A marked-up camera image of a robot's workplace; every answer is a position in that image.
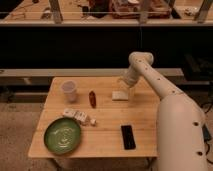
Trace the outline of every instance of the food item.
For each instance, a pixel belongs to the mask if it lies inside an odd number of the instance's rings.
[[[94,91],[91,91],[89,93],[89,101],[90,101],[90,105],[95,108],[96,107],[96,95]]]

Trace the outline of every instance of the wooden table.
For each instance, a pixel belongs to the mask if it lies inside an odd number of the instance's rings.
[[[60,91],[65,80],[77,83],[78,100],[69,103]],[[53,79],[43,112],[33,136],[29,157],[55,158],[43,142],[48,125],[62,117],[64,108],[85,112],[97,120],[97,125],[81,126],[82,139],[76,150],[63,158],[90,157],[155,157],[156,152],[156,111],[158,97],[143,78],[135,87],[131,101],[112,101],[112,91],[118,90],[118,77],[56,77]],[[97,107],[90,106],[88,94],[96,93]],[[124,150],[121,125],[131,124],[136,149]]]

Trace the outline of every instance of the ceramic plate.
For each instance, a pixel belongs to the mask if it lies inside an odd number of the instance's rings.
[[[81,128],[71,118],[60,118],[49,125],[44,134],[44,144],[54,154],[74,150],[80,142]]]

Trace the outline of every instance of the white object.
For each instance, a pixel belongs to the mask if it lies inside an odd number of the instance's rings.
[[[112,92],[112,100],[128,100],[129,95],[124,91],[113,91]]]
[[[85,114],[84,112],[81,112],[81,111],[78,111],[78,110],[75,110],[75,109],[70,109],[70,108],[64,109],[62,115],[64,117],[75,119],[81,125],[87,125],[87,123],[90,120],[89,116],[87,114]]]
[[[207,171],[202,133],[205,115],[182,90],[150,65],[151,53],[133,52],[123,80],[134,86],[143,75],[161,101],[157,111],[158,171]]]
[[[138,0],[128,0],[130,4],[139,4]]]
[[[74,118],[76,112],[77,112],[77,110],[75,110],[75,109],[66,108],[66,109],[64,109],[62,115],[63,115],[64,117]]]
[[[75,102],[77,99],[77,87],[73,80],[65,81],[61,84],[61,90],[66,95],[69,102]]]
[[[75,119],[80,122],[82,125],[86,125],[89,121],[89,116],[84,112],[77,111]]]
[[[95,125],[96,125],[96,120],[95,120],[95,119],[90,119],[90,124],[91,124],[92,126],[95,126]]]

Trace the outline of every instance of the floor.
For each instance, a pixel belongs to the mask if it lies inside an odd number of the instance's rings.
[[[188,91],[199,104],[207,101],[206,91]],[[5,101],[5,93],[0,102],[0,170],[1,171],[55,171],[50,160],[28,158],[28,150],[33,132],[39,120],[45,93],[16,94],[9,102]],[[207,114],[207,127],[213,135],[213,109]],[[213,160],[213,149],[208,154]],[[147,162],[143,158],[133,159],[84,159],[73,160],[73,171],[145,171]],[[213,165],[208,164],[209,171]]]

